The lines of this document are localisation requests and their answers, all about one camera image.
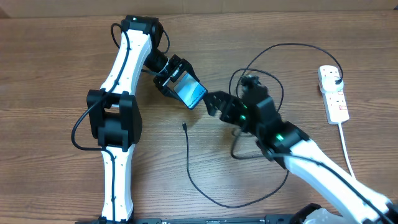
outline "smartphone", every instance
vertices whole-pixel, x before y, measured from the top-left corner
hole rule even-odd
[[[189,73],[184,73],[181,75],[182,78],[174,86],[173,90],[185,103],[188,109],[193,110],[207,94],[207,89]]]

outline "cable connector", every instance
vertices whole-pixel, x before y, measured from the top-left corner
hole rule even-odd
[[[182,129],[184,129],[184,131],[187,132],[187,124],[185,122],[182,123]]]
[[[324,65],[318,69],[319,88],[323,94],[342,91],[344,82],[340,78],[338,69],[331,65]]]

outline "power cord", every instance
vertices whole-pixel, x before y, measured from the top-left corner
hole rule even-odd
[[[353,168],[351,167],[351,163],[349,162],[347,148],[346,148],[346,141],[344,139],[343,127],[341,126],[341,123],[338,123],[338,131],[340,132],[341,145],[343,146],[344,157],[346,159],[349,173],[351,174],[352,177],[354,177],[354,179],[356,179]]]
[[[120,68],[120,71],[119,71],[119,74],[118,74],[118,76],[116,77],[116,79],[115,79],[115,81],[114,81],[114,83],[113,83],[113,86],[111,87],[111,89],[108,91],[108,92],[106,92],[105,93],[105,95],[100,99],[100,100],[98,100],[97,102],[95,102],[91,107],[89,107],[81,116],[80,116],[80,118],[77,120],[77,122],[75,123],[75,125],[74,125],[74,127],[73,127],[73,129],[72,129],[72,133],[71,133],[71,136],[70,136],[70,139],[72,140],[72,144],[76,147],[76,148],[78,148],[78,149],[80,149],[80,150],[84,150],[84,151],[103,151],[103,152],[106,152],[106,153],[108,153],[109,154],[109,156],[111,157],[111,161],[112,161],[112,199],[111,199],[111,201],[112,201],[112,223],[113,224],[115,224],[115,212],[116,212],[116,207],[115,207],[115,202],[114,202],[114,199],[115,199],[115,197],[114,197],[114,178],[115,178],[115,158],[116,157],[114,157],[113,156],[113,154],[112,154],[112,152],[111,151],[109,151],[109,150],[107,150],[105,147],[101,147],[101,148],[93,148],[93,147],[82,147],[82,146],[80,146],[79,144],[77,144],[77,142],[76,142],[76,140],[75,140],[75,134],[76,134],[76,130],[77,130],[77,127],[79,127],[79,125],[80,125],[80,123],[83,121],[83,119],[88,115],[88,113],[95,107],[95,106],[98,106],[100,103],[102,103],[105,99],[107,99],[107,97],[113,92],[113,90],[116,88],[116,86],[118,85],[118,83],[119,83],[119,80],[120,80],[120,77],[121,77],[121,75],[122,75],[122,73],[123,73],[123,70],[124,70],[124,67],[126,66],[126,63],[127,63],[127,59],[128,59],[128,57],[129,57],[129,53],[130,53],[130,40],[129,40],[129,36],[127,35],[127,32],[125,31],[125,30],[123,30],[122,29],[122,27],[121,27],[121,25],[120,24],[112,24],[112,26],[111,26],[111,33],[112,33],[112,38],[113,38],[113,40],[115,41],[115,43],[116,43],[116,40],[114,39],[114,35],[113,35],[113,27],[114,26],[118,26],[119,28],[120,28],[120,30],[124,33],[124,35],[126,36],[126,41],[127,41],[127,51],[126,51],[126,56],[124,57],[124,60],[123,60],[123,64],[122,64],[122,67]]]
[[[304,46],[304,47],[311,47],[311,48],[320,50],[320,51],[322,51],[323,53],[329,55],[329,57],[331,57],[331,59],[333,59],[333,60],[336,62],[337,66],[340,68],[340,71],[341,71],[341,77],[340,77],[339,80],[336,81],[336,84],[340,84],[341,81],[343,81],[343,69],[341,68],[340,63],[338,63],[337,59],[334,58],[334,56],[332,56],[332,54],[330,54],[330,53],[327,52],[326,50],[323,50],[323,49],[320,48],[320,47],[317,47],[317,46],[314,46],[314,45],[310,45],[310,44],[299,44],[299,43],[275,44],[275,45],[272,45],[272,46],[268,47],[267,49],[263,50],[262,52],[260,52],[260,53],[249,63],[249,65],[244,69],[242,75],[240,76],[240,78],[239,78],[239,80],[238,80],[238,83],[236,84],[236,96],[237,96],[237,97],[239,97],[239,94],[238,94],[238,87],[239,87],[239,84],[240,84],[240,82],[241,82],[241,80],[242,80],[244,74],[246,73],[246,71],[249,70],[250,65],[251,65],[258,57],[260,57],[263,53],[267,52],[269,49],[272,49],[272,48],[278,47],[278,46],[285,46],[285,45],[298,45],[298,46]],[[231,94],[231,81],[229,81],[229,94]]]
[[[199,193],[201,193],[203,196],[205,196],[208,200],[210,200],[211,202],[215,203],[216,205],[219,205],[219,206],[224,207],[224,208],[242,208],[242,207],[245,207],[245,206],[248,206],[248,205],[251,205],[251,204],[260,202],[260,201],[262,201],[262,200],[264,200],[264,199],[266,199],[266,198],[268,198],[268,197],[274,195],[274,194],[275,194],[279,189],[281,189],[281,188],[283,187],[283,185],[285,184],[285,182],[286,182],[286,180],[287,180],[287,177],[288,177],[288,175],[289,175],[289,171],[287,171],[286,176],[285,176],[285,179],[284,179],[284,181],[281,183],[281,185],[280,185],[278,188],[276,188],[273,192],[271,192],[271,193],[265,195],[265,196],[262,197],[262,198],[259,198],[259,199],[257,199],[257,200],[252,201],[252,202],[249,202],[249,203],[245,203],[245,204],[243,204],[243,205],[237,205],[237,206],[223,205],[222,203],[216,202],[216,201],[213,200],[211,197],[209,197],[209,196],[207,196],[205,193],[203,193],[203,192],[199,189],[199,187],[198,187],[198,186],[193,182],[193,180],[192,180],[191,174],[189,173],[189,141],[188,141],[187,124],[186,124],[186,123],[183,123],[183,124],[182,124],[182,128],[183,128],[183,130],[185,131],[185,138],[187,139],[187,174],[188,174],[188,178],[189,178],[191,184],[193,185],[193,187],[196,188],[196,189],[199,191]]]

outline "wood grain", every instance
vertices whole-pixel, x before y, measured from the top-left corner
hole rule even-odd
[[[109,27],[122,18],[0,20],[0,223],[73,223],[100,215],[101,155],[75,149],[70,131],[85,110],[88,90],[98,89],[111,70],[117,48]],[[210,91],[228,91],[230,75],[272,44],[301,42],[329,50],[345,71],[351,119],[343,128],[355,174],[397,201],[397,12],[160,16],[160,21],[171,38],[169,56],[191,62]],[[331,59],[316,50],[280,47],[252,67],[281,80],[282,117],[346,169],[337,127],[326,122],[317,84],[317,68],[326,64]],[[261,82],[279,102],[279,85],[269,77]],[[164,98],[148,75],[141,76],[136,95],[144,123],[132,170],[137,218],[253,217],[295,213],[310,202],[335,212],[293,175],[260,203],[236,210],[211,203],[186,175],[183,121],[188,124],[192,177],[221,203],[239,205],[265,195],[280,184],[285,171],[265,159],[230,158],[233,127],[209,117],[203,103],[187,110]],[[87,120],[77,140],[96,145]],[[259,150],[253,138],[243,138],[238,152],[255,155]]]
[[[0,0],[11,18],[393,10],[398,0]]]

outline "black bracket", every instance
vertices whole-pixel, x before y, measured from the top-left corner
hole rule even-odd
[[[241,99],[223,91],[208,93],[203,101],[210,116],[214,116],[217,110],[220,110],[220,120],[229,124],[242,127],[248,118],[247,106],[242,103]]]
[[[311,203],[303,207],[292,217],[290,224],[302,224],[307,216],[309,216],[313,211],[318,210],[319,208],[321,208],[321,206],[315,203]]]
[[[157,48],[163,34],[163,26],[158,18],[128,15],[121,21],[123,30],[141,30],[143,34],[149,34],[152,48]]]
[[[143,218],[134,220],[134,224],[162,224],[162,220],[159,218]]]
[[[90,90],[87,94],[87,107],[90,108],[105,95],[104,90]],[[106,112],[105,108],[119,105],[119,113]],[[91,133],[99,146],[121,146],[127,152],[132,144],[137,144],[142,131],[142,119],[136,97],[127,91],[122,94],[110,93],[102,103],[89,112]]]
[[[75,224],[113,224],[113,221],[107,220],[106,217],[99,217],[97,220],[90,222],[75,222]],[[121,220],[120,222],[115,222],[115,224],[135,224],[132,216],[129,220]]]
[[[293,215],[266,215],[265,224],[291,224]]]
[[[170,58],[168,62],[167,71],[163,73],[165,74],[165,76],[156,76],[154,78],[154,83],[156,88],[164,96],[171,97],[181,101],[180,97],[178,97],[176,92],[174,92],[171,88],[167,86],[167,83],[169,81],[176,82],[184,72],[189,73],[197,82],[199,82],[198,77],[195,75],[195,72],[193,71],[191,63],[189,63],[184,58],[181,59],[177,55],[173,55],[173,57]]]

